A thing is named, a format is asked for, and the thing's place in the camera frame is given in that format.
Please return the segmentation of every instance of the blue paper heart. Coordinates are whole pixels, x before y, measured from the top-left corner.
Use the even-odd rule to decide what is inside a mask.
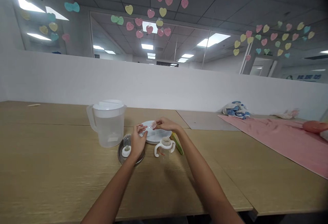
[[[52,41],[56,41],[56,40],[59,39],[59,36],[58,36],[58,34],[56,34],[56,33],[51,33],[51,35],[50,35],[50,39],[51,39]]]

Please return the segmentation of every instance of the pink cloth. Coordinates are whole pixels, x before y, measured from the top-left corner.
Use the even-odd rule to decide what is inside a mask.
[[[218,117],[295,163],[328,179],[328,141],[302,129],[303,122]]]

